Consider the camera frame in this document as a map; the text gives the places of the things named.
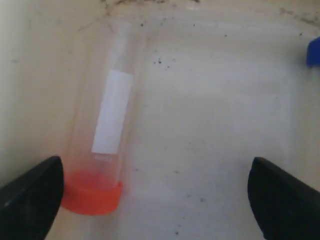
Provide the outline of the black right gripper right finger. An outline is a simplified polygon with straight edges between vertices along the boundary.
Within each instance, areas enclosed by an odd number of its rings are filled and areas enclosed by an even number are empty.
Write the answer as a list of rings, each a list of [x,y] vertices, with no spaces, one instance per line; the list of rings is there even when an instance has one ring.
[[[253,159],[247,194],[264,239],[320,238],[320,193],[274,163]]]

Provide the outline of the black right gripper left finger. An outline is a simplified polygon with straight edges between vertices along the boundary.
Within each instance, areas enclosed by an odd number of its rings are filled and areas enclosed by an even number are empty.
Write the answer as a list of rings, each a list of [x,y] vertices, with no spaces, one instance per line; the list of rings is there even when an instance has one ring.
[[[51,156],[0,189],[0,238],[44,240],[64,194],[64,170]]]

